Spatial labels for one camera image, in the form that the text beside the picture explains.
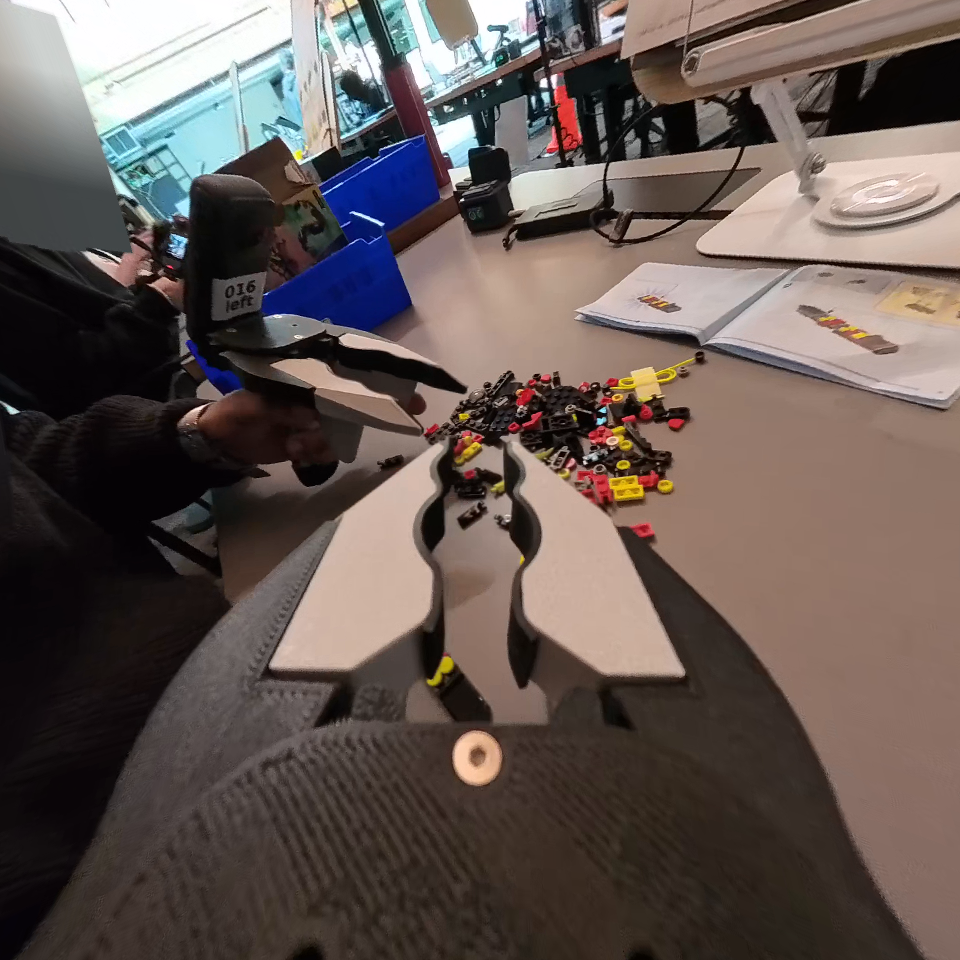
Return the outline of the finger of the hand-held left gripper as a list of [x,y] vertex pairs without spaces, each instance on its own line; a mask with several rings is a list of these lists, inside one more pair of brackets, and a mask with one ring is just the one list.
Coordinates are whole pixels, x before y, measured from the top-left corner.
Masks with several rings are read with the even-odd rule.
[[418,420],[393,396],[346,378],[318,359],[273,361],[266,365],[266,378],[289,396],[289,402],[333,420],[395,434],[423,434]]
[[396,342],[361,333],[333,334],[331,338],[334,363],[353,372],[355,378],[390,377],[458,395],[467,392],[467,386],[445,368]]

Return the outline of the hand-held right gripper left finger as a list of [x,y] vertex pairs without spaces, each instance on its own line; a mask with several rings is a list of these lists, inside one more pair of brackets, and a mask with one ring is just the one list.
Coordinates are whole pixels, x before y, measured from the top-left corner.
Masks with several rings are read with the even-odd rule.
[[277,643],[280,679],[422,679],[443,654],[448,442],[432,445],[333,524]]

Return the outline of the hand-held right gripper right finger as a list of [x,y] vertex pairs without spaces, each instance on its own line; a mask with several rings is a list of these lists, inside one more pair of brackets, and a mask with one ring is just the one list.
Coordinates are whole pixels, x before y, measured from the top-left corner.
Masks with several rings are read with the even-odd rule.
[[687,672],[620,529],[516,440],[503,449],[508,661],[519,687],[673,685]]

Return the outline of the black red yellow lego assembly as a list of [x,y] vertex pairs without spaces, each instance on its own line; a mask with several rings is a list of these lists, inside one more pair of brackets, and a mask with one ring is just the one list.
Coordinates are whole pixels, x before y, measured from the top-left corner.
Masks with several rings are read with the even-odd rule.
[[477,687],[449,653],[443,653],[426,686],[449,717],[462,723],[489,723],[493,712]]

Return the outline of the pile of lego pieces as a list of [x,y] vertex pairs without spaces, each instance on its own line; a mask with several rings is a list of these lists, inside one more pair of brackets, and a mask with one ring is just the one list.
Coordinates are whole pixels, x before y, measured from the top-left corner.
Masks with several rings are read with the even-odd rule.
[[488,498],[506,495],[505,477],[474,461],[507,441],[516,441],[607,513],[652,493],[673,494],[674,455],[654,446],[644,429],[663,425],[677,433],[690,423],[690,408],[669,406],[665,396],[638,401],[629,390],[630,376],[570,385],[558,371],[521,380],[507,370],[472,390],[445,420],[426,427],[428,444],[450,444],[455,470],[450,490],[467,504],[457,516],[460,528],[468,530],[489,515]]

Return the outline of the lego instruction booklet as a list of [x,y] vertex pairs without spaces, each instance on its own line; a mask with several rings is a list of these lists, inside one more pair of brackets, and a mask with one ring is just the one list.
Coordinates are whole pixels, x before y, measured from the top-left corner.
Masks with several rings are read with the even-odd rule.
[[935,409],[959,397],[959,287],[894,271],[648,262],[577,310],[701,348]]

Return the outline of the person's left forearm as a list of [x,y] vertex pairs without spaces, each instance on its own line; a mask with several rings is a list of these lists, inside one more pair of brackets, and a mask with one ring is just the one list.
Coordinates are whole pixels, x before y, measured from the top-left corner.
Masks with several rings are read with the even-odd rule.
[[11,466],[109,532],[167,518],[239,474],[192,459],[179,424],[196,399],[115,395],[54,420],[2,409]]

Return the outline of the colourful lego box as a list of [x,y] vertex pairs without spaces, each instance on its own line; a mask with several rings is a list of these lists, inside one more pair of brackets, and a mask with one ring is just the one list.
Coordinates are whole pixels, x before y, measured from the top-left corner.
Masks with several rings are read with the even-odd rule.
[[345,249],[350,241],[316,184],[275,204],[269,284],[280,286]]

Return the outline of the person's left hand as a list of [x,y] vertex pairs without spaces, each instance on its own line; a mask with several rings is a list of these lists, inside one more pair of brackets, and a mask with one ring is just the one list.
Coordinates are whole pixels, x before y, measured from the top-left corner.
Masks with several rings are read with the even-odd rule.
[[213,450],[243,467],[326,467],[338,462],[313,406],[236,390],[208,404],[197,415],[196,426]]

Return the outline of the small device with screen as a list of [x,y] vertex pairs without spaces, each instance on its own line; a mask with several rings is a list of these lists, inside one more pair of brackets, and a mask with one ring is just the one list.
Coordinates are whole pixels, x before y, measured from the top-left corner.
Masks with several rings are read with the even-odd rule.
[[188,219],[175,214],[172,220],[156,221],[150,228],[150,258],[154,273],[171,281],[182,278],[188,242]]

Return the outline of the brown cardboard box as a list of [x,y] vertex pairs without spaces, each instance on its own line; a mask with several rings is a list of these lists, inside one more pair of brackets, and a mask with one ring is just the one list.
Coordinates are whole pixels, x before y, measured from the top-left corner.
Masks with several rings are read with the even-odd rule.
[[278,136],[222,165],[215,173],[251,179],[279,204],[292,200],[308,187],[319,185],[316,174],[306,171]]

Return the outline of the blue storage bin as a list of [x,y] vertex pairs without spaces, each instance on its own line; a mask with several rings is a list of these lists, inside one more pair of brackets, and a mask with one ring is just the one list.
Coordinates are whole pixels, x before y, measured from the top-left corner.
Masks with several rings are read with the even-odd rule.
[[[343,231],[346,248],[309,270],[274,287],[268,272],[263,310],[266,315],[292,314],[370,332],[411,306],[382,222],[354,214]],[[239,388],[234,373],[211,369],[198,358],[193,342],[187,347],[208,380],[222,393]]]
[[339,222],[354,212],[391,232],[441,199],[430,151],[422,135],[394,143],[376,158],[363,158],[319,186]]

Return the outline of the black charging case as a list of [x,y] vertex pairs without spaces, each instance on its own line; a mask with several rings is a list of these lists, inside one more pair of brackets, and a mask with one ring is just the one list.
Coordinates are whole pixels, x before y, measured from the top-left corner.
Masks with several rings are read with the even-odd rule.
[[506,229],[514,210],[510,181],[496,179],[469,186],[459,196],[459,210],[473,235]]

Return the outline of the flat black hub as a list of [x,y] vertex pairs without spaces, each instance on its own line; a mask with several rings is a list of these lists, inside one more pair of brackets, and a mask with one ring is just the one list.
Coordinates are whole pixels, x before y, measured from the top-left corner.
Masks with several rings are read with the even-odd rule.
[[609,218],[602,198],[576,196],[528,206],[511,225],[510,239],[530,241],[546,236],[590,231],[593,221]]

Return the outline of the dark red pillar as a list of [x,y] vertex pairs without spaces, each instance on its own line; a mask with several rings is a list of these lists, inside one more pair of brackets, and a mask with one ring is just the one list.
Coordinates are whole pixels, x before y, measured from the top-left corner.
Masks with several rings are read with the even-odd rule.
[[425,102],[412,68],[406,59],[398,54],[389,58],[382,72],[405,137],[424,137],[430,157],[434,160],[436,137],[433,135]]

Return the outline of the orange cone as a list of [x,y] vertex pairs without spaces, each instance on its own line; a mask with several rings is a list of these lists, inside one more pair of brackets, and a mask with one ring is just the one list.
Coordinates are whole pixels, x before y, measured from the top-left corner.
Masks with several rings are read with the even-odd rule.
[[555,90],[561,143],[566,156],[573,155],[582,145],[583,138],[579,125],[577,103],[570,98],[564,85]]

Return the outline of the dark background work table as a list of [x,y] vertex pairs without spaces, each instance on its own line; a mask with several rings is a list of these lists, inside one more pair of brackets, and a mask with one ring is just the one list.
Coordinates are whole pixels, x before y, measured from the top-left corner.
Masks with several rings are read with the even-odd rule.
[[[621,44],[621,37],[612,38],[585,51],[561,54],[550,64],[551,75],[563,80],[567,96],[577,107],[587,163],[598,162],[600,157],[595,111],[600,110],[608,131],[622,114],[617,92],[625,89],[631,75],[629,64],[620,57]],[[515,100],[527,107],[529,95],[544,78],[541,52],[533,50],[439,93],[425,106],[439,126],[470,117],[477,143],[492,146],[498,111]]]

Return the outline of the white document stand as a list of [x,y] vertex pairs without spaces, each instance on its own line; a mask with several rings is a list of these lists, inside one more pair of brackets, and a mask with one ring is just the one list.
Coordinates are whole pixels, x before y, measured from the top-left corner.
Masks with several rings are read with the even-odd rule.
[[823,30],[824,15],[626,56],[639,91],[675,103],[750,87],[792,168],[703,234],[715,258],[781,259],[919,270],[958,270],[958,152],[919,153],[828,165],[807,139],[787,80],[874,56],[958,38],[942,31],[853,45]]

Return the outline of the black metal frame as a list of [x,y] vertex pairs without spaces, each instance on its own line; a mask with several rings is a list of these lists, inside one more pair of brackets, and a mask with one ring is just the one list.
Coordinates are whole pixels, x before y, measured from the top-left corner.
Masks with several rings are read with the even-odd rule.
[[214,580],[223,578],[219,534],[211,515],[192,520],[178,513],[150,523],[148,535],[178,572],[197,569]]

